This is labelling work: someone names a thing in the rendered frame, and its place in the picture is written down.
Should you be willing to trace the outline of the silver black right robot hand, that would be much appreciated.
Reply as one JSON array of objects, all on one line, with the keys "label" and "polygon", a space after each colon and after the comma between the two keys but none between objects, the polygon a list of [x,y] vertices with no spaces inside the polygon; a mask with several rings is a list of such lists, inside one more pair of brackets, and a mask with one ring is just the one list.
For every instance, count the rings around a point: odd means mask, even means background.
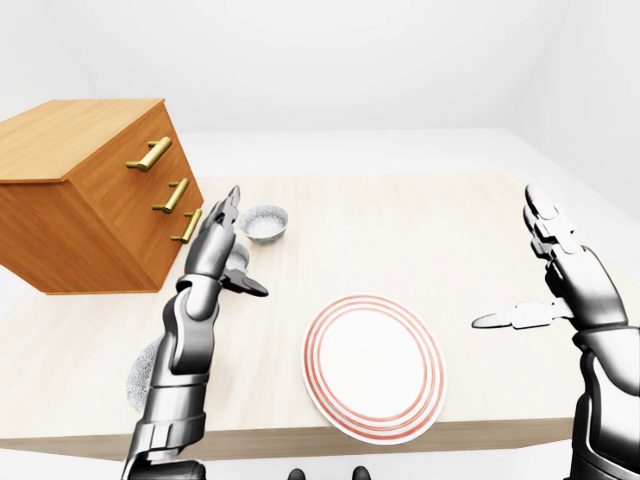
[{"label": "silver black right robot hand", "polygon": [[626,326],[628,317],[621,296],[597,255],[574,237],[567,215],[543,189],[525,188],[523,219],[537,258],[546,261],[545,282],[555,300],[549,304],[522,302],[513,309],[484,315],[472,322],[475,329],[548,326],[564,318],[578,331]]}]

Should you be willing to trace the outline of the patterned grey bowl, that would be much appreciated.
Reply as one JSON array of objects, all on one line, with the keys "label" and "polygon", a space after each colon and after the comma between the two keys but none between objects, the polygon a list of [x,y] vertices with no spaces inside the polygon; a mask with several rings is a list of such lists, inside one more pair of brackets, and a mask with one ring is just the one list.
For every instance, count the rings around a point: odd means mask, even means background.
[{"label": "patterned grey bowl", "polygon": [[282,207],[259,205],[244,211],[236,224],[250,241],[264,245],[279,240],[288,222],[289,215]]},{"label": "patterned grey bowl", "polygon": [[163,337],[160,336],[147,345],[133,363],[126,381],[126,398],[137,413],[145,408],[156,355]]},{"label": "patterned grey bowl", "polygon": [[250,262],[249,250],[239,242],[236,242],[226,260],[225,268],[227,270],[239,270],[246,272]]}]

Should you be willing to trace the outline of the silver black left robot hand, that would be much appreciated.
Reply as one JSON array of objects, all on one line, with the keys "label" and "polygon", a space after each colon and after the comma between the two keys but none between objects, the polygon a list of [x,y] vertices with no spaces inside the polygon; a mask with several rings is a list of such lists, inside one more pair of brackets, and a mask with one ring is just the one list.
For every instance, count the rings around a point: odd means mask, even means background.
[{"label": "silver black left robot hand", "polygon": [[240,188],[234,186],[224,199],[214,205],[189,250],[185,274],[211,278],[223,289],[235,293],[266,297],[269,293],[263,285],[241,270],[226,267],[236,239],[234,223],[239,215],[240,196]]}]

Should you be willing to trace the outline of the large wooden drawer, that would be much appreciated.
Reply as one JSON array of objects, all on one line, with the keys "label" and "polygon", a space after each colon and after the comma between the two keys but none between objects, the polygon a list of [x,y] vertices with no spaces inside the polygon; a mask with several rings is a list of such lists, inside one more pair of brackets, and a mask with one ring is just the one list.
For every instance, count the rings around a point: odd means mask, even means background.
[{"label": "large wooden drawer", "polygon": [[[126,166],[128,162],[139,162],[152,150],[150,141],[159,142],[165,137],[171,139],[172,145],[149,171]],[[128,207],[138,209],[142,201],[137,197],[147,197],[147,185],[171,167],[176,145],[175,129],[165,104],[159,102],[74,168],[69,180],[106,217]]]}]

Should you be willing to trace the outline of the wooden cabinet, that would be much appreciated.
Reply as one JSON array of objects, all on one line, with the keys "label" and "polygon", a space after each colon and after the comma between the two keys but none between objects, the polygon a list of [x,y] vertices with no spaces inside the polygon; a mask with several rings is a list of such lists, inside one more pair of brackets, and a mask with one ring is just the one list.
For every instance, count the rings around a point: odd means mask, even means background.
[{"label": "wooden cabinet", "polygon": [[0,265],[47,294],[157,291],[69,174],[159,102],[52,100],[0,122]]}]

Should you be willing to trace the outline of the white plate with red rings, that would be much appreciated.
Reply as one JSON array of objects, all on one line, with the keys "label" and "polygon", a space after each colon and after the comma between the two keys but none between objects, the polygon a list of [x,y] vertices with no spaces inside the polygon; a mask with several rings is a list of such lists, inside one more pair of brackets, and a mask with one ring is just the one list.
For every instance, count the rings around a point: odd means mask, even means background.
[{"label": "white plate with red rings", "polygon": [[401,303],[352,294],[324,306],[301,344],[301,371],[319,412],[373,445],[413,441],[440,416],[447,367],[436,337]]}]

